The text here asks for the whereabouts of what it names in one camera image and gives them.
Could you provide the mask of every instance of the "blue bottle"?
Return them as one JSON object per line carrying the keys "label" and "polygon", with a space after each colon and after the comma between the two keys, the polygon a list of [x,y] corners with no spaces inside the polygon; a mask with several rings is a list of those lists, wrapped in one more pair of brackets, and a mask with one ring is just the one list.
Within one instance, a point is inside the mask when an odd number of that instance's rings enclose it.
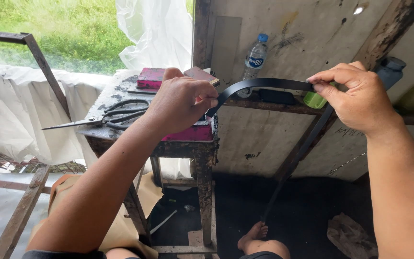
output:
{"label": "blue bottle", "polygon": [[374,72],[377,73],[379,78],[383,81],[383,86],[387,91],[402,79],[402,69],[406,66],[407,64],[398,58],[387,57]]}
{"label": "blue bottle", "polygon": [[[251,46],[245,57],[244,73],[242,81],[257,78],[258,72],[265,63],[268,54],[268,46],[266,42],[268,36],[264,33],[258,35],[258,40]],[[237,95],[242,98],[247,98],[252,94],[253,88],[243,89],[237,92]]]}

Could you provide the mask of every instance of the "foot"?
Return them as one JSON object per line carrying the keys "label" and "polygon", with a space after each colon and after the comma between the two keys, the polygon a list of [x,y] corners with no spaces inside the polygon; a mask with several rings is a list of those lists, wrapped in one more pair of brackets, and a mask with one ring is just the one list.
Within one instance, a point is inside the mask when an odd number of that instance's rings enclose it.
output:
{"label": "foot", "polygon": [[268,234],[268,226],[265,225],[264,222],[258,221],[253,227],[250,229],[250,231],[245,234],[239,241],[237,242],[237,248],[239,250],[243,250],[245,243],[247,243],[250,240],[256,240],[263,237],[266,237]]}

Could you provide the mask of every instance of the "small blade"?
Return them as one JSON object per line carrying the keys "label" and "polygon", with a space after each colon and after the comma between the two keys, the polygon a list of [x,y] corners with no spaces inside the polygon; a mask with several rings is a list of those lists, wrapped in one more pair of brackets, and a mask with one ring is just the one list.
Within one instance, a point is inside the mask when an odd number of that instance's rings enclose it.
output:
{"label": "small blade", "polygon": [[43,128],[42,130],[51,130],[51,129],[59,129],[59,128],[66,128],[66,127],[72,127],[72,126],[79,126],[79,125],[96,125],[102,123],[103,116],[96,116],[96,117],[90,117],[84,120],[65,123],[57,126],[47,127]]}

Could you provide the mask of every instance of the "pink block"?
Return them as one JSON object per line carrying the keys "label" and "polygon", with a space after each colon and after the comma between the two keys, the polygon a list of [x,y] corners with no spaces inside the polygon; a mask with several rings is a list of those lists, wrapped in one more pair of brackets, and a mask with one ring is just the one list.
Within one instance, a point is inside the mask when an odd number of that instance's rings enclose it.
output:
{"label": "pink block", "polygon": [[137,78],[138,89],[159,89],[162,84],[165,68],[143,68]]}
{"label": "pink block", "polygon": [[192,126],[182,132],[169,134],[163,141],[211,141],[213,140],[212,126]]}

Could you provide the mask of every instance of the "fingernail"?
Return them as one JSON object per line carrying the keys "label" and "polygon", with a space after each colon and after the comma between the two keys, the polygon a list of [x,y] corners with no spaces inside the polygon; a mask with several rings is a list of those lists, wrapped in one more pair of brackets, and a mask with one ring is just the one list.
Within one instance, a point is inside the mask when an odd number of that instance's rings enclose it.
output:
{"label": "fingernail", "polygon": [[314,91],[316,91],[317,93],[320,93],[323,90],[324,87],[325,86],[321,83],[317,83],[317,84],[312,86],[312,88],[314,88]]}
{"label": "fingernail", "polygon": [[210,108],[214,108],[217,105],[218,105],[218,100],[217,99],[212,99],[210,101]]}

